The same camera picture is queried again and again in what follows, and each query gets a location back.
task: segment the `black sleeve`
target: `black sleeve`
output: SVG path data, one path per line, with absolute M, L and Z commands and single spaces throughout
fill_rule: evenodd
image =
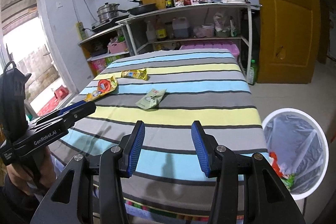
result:
M 4 212 L 0 209 L 1 214 L 14 214 L 23 220 L 23 223 L 29 223 L 39 205 L 35 196 L 28 196 L 15 187 L 8 175 L 5 178 L 5 186 L 1 189 L 2 199 L 5 200 L 12 212 Z

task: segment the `red mat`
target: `red mat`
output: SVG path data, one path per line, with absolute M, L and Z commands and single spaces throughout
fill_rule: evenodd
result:
M 58 103 L 60 102 L 61 99 L 57 99 L 55 96 L 53 98 L 51 98 L 49 100 L 49 102 L 47 102 L 47 104 L 42 107 L 42 109 L 37 113 L 37 115 L 39 117 L 45 115 L 45 114 L 48 114 L 50 113 L 51 111 L 53 111 L 57 106 L 58 106 Z

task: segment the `red circle on wrapper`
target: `red circle on wrapper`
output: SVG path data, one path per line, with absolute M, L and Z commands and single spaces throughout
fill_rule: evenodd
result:
M 111 89 L 111 82 L 103 79 L 98 82 L 98 90 L 101 92 L 107 92 Z

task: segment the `trash can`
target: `trash can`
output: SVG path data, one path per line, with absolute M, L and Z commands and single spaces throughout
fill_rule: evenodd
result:
M 268 152 L 276 154 L 281 173 L 293 174 L 290 193 L 294 200 L 311 195 L 328 167 L 327 139 L 319 124 L 297 109 L 278 109 L 262 123 Z

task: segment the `human hand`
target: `human hand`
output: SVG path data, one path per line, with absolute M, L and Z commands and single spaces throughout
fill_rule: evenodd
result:
M 27 195 L 33 195 L 30 191 L 27 182 L 33 182 L 33 179 L 28 175 L 20 164 L 14 163 L 7 166 L 7 172 L 11 182 Z M 56 180 L 54 165 L 51 161 L 51 154 L 48 147 L 44 150 L 44 159 L 40 168 L 41 179 L 40 183 L 48 189 Z

